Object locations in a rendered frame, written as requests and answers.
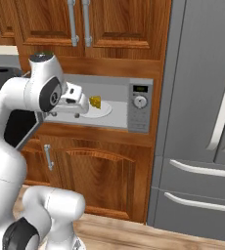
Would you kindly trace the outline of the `white round microwave plate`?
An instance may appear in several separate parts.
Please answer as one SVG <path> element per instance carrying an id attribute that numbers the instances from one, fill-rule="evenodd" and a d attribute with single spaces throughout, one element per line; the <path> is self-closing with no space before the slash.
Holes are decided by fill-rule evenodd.
<path id="1" fill-rule="evenodd" d="M 101 118 L 109 115 L 113 108 L 107 102 L 101 102 L 101 107 L 97 108 L 95 106 L 89 105 L 89 110 L 87 113 L 81 113 L 82 117 L 85 118 Z"/>

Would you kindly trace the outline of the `grey steel fridge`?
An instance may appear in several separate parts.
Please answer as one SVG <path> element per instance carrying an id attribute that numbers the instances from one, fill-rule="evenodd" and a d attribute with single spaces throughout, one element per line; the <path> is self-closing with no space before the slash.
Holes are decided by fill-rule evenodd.
<path id="1" fill-rule="evenodd" d="M 148 225 L 225 240 L 225 212 L 164 196 L 225 205 L 225 178 L 186 172 L 173 159 L 225 170 L 225 126 L 208 150 L 225 92 L 225 0 L 173 0 L 157 125 Z"/>

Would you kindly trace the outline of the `arched wooden base cupboard door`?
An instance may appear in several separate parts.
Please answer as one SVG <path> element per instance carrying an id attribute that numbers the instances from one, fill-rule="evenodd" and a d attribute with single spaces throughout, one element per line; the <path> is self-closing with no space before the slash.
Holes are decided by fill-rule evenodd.
<path id="1" fill-rule="evenodd" d="M 40 143 L 51 146 L 51 185 L 82 194 L 87 213 L 137 223 L 146 220 L 148 147 L 53 136 L 42 136 Z"/>

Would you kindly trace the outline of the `yellow cheese wedge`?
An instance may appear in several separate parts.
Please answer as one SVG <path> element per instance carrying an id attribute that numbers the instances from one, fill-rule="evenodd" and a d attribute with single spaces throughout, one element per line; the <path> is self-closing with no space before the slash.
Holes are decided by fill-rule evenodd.
<path id="1" fill-rule="evenodd" d="M 101 108 L 101 97 L 100 96 L 91 96 L 89 98 L 89 103 L 90 105 L 96 107 L 96 108 Z"/>

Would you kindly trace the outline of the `narrow wooden base cupboard door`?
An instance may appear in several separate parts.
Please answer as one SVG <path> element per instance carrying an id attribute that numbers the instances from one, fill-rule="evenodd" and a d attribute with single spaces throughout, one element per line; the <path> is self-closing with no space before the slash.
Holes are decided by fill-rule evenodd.
<path id="1" fill-rule="evenodd" d="M 47 163 L 44 159 L 40 141 L 30 139 L 22 148 L 22 155 L 27 164 L 27 174 L 24 183 L 26 185 L 50 185 L 47 176 Z"/>

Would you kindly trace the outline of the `wooden wall cupboard door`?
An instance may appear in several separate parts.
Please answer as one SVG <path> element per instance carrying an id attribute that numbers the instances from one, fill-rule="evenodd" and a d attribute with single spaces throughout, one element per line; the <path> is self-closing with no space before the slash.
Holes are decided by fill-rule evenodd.
<path id="1" fill-rule="evenodd" d="M 58 56 L 82 57 L 84 55 L 81 0 L 75 0 L 77 47 L 72 47 L 68 0 L 13 0 L 16 42 L 19 53 L 32 55 L 39 52 Z"/>
<path id="2" fill-rule="evenodd" d="M 9 0 L 0 0 L 0 45 L 16 45 Z"/>
<path id="3" fill-rule="evenodd" d="M 161 57 L 171 0 L 90 0 L 89 58 L 154 60 Z"/>

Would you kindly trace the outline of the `grey microwave oven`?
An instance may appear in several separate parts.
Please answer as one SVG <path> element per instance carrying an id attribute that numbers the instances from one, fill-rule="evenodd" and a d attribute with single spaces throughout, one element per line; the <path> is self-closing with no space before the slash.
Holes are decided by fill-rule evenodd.
<path id="1" fill-rule="evenodd" d="M 150 131 L 153 79 L 67 74 L 66 80 L 82 87 L 87 98 L 100 96 L 112 106 L 101 118 L 74 118 L 73 113 L 49 115 L 46 122 L 125 129 L 131 133 Z"/>

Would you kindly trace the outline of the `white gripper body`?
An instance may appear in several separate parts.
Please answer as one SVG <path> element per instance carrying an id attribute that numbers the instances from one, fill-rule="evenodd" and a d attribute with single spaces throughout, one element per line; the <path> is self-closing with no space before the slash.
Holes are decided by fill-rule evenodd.
<path id="1" fill-rule="evenodd" d="M 84 94 L 81 95 L 80 100 L 72 100 L 69 98 L 61 98 L 59 103 L 50 111 L 47 112 L 48 115 L 51 115 L 51 112 L 62 113 L 87 113 L 89 110 L 89 101 Z"/>

